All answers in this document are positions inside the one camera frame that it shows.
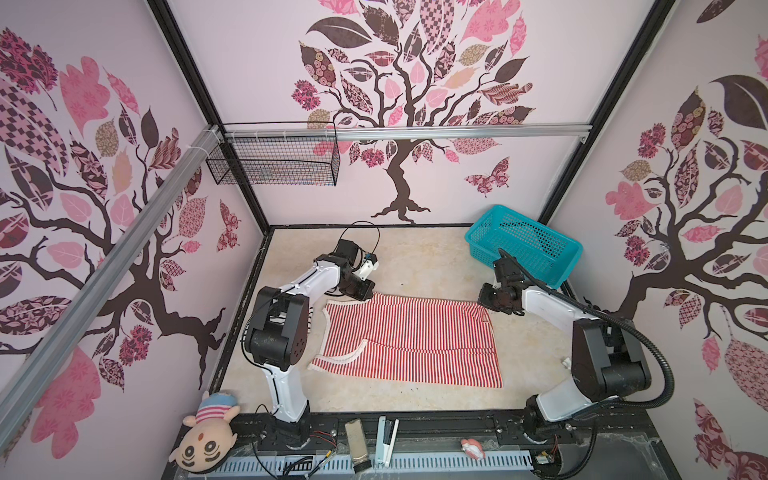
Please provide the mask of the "red white striped tank top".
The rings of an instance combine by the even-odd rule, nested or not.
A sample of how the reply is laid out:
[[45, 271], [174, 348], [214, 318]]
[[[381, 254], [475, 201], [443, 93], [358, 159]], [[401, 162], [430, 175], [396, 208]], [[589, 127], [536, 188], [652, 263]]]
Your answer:
[[330, 301], [310, 368], [376, 380], [500, 389], [488, 311], [472, 302], [376, 293]]

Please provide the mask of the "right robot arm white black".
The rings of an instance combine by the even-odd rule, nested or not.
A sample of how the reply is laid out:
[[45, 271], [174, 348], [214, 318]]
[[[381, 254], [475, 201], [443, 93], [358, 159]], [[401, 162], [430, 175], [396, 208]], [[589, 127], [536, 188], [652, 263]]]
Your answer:
[[495, 282], [482, 286], [478, 303], [507, 315], [533, 314], [570, 336], [570, 376], [526, 401], [522, 429], [529, 440], [542, 441], [546, 428], [651, 385], [643, 346], [635, 336], [542, 284], [505, 250], [499, 255], [493, 262]]

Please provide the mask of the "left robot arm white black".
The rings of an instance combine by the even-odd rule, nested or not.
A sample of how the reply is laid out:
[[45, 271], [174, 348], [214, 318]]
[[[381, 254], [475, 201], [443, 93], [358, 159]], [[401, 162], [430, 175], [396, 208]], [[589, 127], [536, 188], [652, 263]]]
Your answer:
[[371, 299], [375, 282], [369, 276], [377, 268], [374, 252], [340, 239], [332, 252], [316, 257], [295, 280], [257, 292], [241, 340], [242, 350], [264, 373], [277, 436], [293, 448], [310, 439], [310, 402], [295, 365], [307, 347], [314, 305], [329, 291], [360, 302]]

